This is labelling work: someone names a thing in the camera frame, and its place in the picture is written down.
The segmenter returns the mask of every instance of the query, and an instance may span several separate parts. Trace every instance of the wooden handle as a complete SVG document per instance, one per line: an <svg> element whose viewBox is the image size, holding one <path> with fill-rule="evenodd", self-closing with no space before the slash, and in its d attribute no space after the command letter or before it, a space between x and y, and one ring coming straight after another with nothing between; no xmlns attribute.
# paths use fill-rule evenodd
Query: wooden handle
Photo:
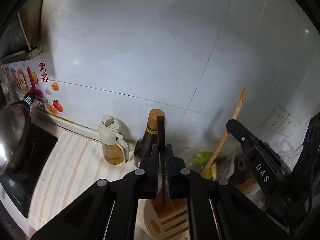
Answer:
<svg viewBox="0 0 320 240"><path fill-rule="evenodd" d="M242 90L242 93L241 93L241 96L240 96L240 99L238 101L238 104L236 106L236 109L233 113L233 116L232 116L232 119L237 119L238 117L238 114L240 112L240 109L242 107L242 104L243 104L243 101L245 99L245 96L247 95L247 90L246 89L243 89ZM226 142L227 138L228 138L228 135L229 135L229 131L225 131L223 133L223 136L218 144L218 146L216 147L216 149L214 150L211 158L209 159L209 161L207 162L206 166L204 167L204 169L202 170L201 172L201 176L206 176L208 170L209 170L209 167L211 166L211 164L213 163L213 161L215 160L215 158L217 157L218 153L220 152L222 146L224 145L224 143Z"/></svg>

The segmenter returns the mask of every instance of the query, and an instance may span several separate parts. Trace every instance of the yellow bottle label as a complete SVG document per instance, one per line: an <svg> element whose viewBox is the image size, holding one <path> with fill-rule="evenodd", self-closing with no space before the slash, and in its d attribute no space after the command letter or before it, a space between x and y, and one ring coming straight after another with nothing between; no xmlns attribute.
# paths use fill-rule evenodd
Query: yellow bottle label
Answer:
<svg viewBox="0 0 320 240"><path fill-rule="evenodd" d="M151 133L151 134L158 134L157 130L153 130L153 129L149 128L148 126L147 126L147 132Z"/></svg>

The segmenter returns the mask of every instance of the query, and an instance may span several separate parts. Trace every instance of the silver screw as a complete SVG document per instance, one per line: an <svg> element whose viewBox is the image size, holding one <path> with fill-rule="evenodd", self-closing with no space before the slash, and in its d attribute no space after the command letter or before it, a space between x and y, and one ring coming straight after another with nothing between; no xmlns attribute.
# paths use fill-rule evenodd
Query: silver screw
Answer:
<svg viewBox="0 0 320 240"><path fill-rule="evenodd" d="M99 179L97 181L97 185L98 185L98 187L103 187L103 186L107 185L107 181L105 179Z"/></svg>
<svg viewBox="0 0 320 240"><path fill-rule="evenodd" d="M229 181L226 178L221 178L218 180L218 182L221 186L226 186L229 183Z"/></svg>
<svg viewBox="0 0 320 240"><path fill-rule="evenodd" d="M181 169L180 173L183 175L188 175L188 174L190 174L190 170L187 168L183 168L183 169Z"/></svg>
<svg viewBox="0 0 320 240"><path fill-rule="evenodd" d="M136 175L140 176L140 175L143 175L144 174L144 170L143 169L137 169L135 170L134 172Z"/></svg>

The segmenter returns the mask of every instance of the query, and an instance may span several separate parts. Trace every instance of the white oil dispenser lid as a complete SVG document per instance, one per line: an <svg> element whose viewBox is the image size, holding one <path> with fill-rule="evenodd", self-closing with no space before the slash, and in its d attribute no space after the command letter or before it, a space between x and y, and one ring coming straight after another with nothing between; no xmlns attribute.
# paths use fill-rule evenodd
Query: white oil dispenser lid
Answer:
<svg viewBox="0 0 320 240"><path fill-rule="evenodd" d="M121 130L121 124L117 119L113 118L109 114L102 116L102 120L99 123L99 135L101 142L107 145L116 144L116 133Z"/></svg>

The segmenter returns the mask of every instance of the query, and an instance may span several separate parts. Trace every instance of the black stove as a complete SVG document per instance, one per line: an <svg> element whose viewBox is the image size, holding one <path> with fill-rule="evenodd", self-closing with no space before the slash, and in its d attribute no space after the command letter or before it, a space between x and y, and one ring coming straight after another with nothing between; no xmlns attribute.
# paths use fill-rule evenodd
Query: black stove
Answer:
<svg viewBox="0 0 320 240"><path fill-rule="evenodd" d="M14 171L5 171L0 176L2 187L26 218L28 218L31 197L41 171L57 140L52 134L31 124L29 144L26 145L21 165L18 165Z"/></svg>

